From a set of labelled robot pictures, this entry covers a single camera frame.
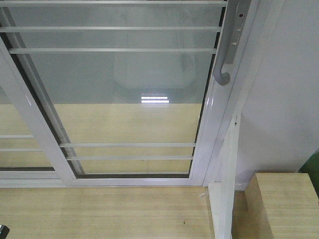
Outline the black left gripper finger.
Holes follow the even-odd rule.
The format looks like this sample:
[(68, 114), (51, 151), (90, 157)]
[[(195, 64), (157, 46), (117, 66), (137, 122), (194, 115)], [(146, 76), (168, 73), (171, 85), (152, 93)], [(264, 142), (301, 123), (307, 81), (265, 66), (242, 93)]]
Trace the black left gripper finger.
[(0, 225), (0, 239), (6, 239), (9, 234), (9, 228), (5, 225)]

